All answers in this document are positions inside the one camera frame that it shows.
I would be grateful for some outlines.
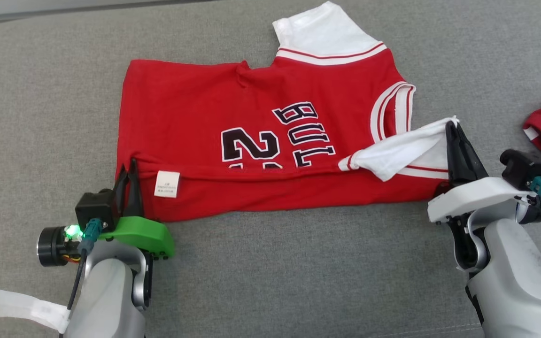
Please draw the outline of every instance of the white sleeve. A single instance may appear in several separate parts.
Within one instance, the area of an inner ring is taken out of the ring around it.
[[[281,49],[312,56],[350,56],[382,45],[369,36],[340,6],[325,2],[292,17],[273,22]]]

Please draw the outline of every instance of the gray couch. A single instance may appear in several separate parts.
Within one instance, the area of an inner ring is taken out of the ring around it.
[[[532,150],[541,1],[336,0],[418,87],[414,128],[457,115],[487,170]],[[322,0],[220,0],[0,23],[0,289],[66,304],[75,268],[43,268],[43,227],[110,187],[124,73],[135,58],[271,63],[271,22]],[[147,336],[479,337],[449,230],[426,203],[234,212],[168,224]],[[528,225],[541,250],[541,224]],[[54,337],[0,319],[0,337]]]

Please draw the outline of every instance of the care label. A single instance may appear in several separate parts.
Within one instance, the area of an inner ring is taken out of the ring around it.
[[[176,199],[178,176],[180,176],[180,173],[174,171],[159,171],[156,178],[156,190],[154,190],[154,196]]]

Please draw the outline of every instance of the camera lens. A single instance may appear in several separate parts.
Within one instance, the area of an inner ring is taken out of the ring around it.
[[[64,247],[64,227],[50,227],[41,231],[37,240],[37,257],[43,267],[66,265],[59,249]]]

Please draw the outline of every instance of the green led light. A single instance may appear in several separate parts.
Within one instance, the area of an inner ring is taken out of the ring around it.
[[[69,227],[66,228],[66,237],[73,238],[75,236],[82,237],[81,227],[79,227],[78,224],[69,225]]]

